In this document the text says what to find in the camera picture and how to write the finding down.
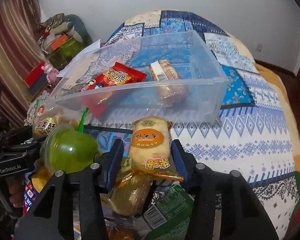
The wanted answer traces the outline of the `person's left hand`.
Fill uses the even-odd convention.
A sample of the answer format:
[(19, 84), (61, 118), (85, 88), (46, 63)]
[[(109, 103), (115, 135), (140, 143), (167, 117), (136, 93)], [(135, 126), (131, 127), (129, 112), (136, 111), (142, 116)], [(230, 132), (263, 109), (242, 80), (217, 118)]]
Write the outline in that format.
[(23, 177), (10, 177), (7, 179), (7, 185), (10, 193), (10, 203), (16, 207), (20, 208), (23, 205), (24, 197), (24, 185), (23, 185)]

